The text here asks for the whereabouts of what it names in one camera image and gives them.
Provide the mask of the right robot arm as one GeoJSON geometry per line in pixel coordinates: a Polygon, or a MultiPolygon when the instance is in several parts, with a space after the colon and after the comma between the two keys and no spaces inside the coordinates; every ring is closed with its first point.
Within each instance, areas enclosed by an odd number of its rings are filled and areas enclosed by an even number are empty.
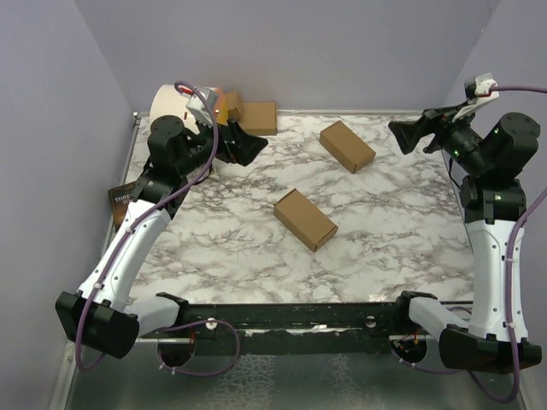
{"type": "Polygon", "coordinates": [[[432,135],[424,152],[443,150],[466,172],[460,201],[474,271],[469,321],[435,296],[403,292],[392,323],[403,334],[420,327],[427,331],[438,341],[440,359],[449,369],[508,374],[542,360],[542,349],[528,341],[521,310],[519,256],[529,206],[517,179],[538,150],[540,126],[511,112],[483,138],[471,127],[473,118],[458,117],[454,107],[435,108],[418,120],[388,125],[404,154],[432,135]]]}

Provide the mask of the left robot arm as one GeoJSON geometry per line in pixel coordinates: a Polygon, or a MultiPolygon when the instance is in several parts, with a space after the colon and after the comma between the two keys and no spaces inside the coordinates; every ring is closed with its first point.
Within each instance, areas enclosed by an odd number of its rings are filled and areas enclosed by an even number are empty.
{"type": "Polygon", "coordinates": [[[147,145],[149,157],[114,240],[78,290],[62,292],[55,303],[62,328],[78,349],[116,359],[127,355],[141,335],[162,328],[179,337],[188,329],[186,301],[161,294],[130,308],[128,298],[151,247],[192,187],[190,174],[204,175],[214,159],[246,167],[268,141],[232,121],[192,130],[180,117],[163,115],[151,123],[147,145]]]}

